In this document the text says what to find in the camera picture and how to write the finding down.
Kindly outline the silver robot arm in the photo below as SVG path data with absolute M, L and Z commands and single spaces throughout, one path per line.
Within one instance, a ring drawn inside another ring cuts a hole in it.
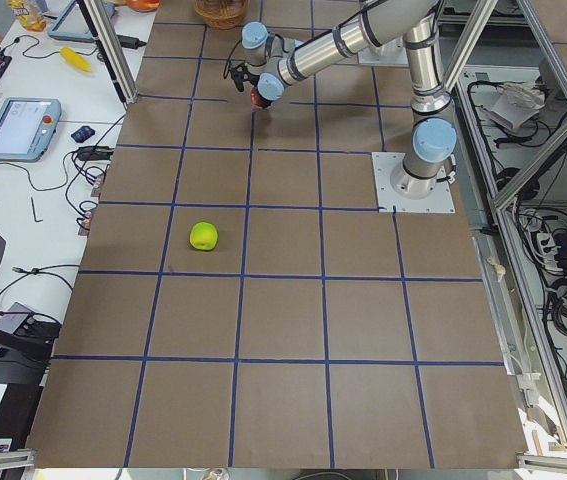
M 246 24 L 223 75 L 238 91 L 250 85 L 251 101 L 267 108 L 285 90 L 347 59 L 364 66 L 404 68 L 410 80 L 411 145 L 390 175 L 393 190 L 423 200 L 457 143 L 452 98 L 439 47 L 438 1 L 364 1 L 349 18 L 302 42 Z

